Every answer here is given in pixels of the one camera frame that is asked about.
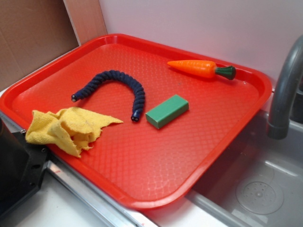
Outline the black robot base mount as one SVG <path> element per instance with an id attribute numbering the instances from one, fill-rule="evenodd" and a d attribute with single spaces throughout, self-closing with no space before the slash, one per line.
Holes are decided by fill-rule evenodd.
<path id="1" fill-rule="evenodd" d="M 4 216 L 40 190 L 49 150 L 26 142 L 0 122 L 0 215 Z"/>

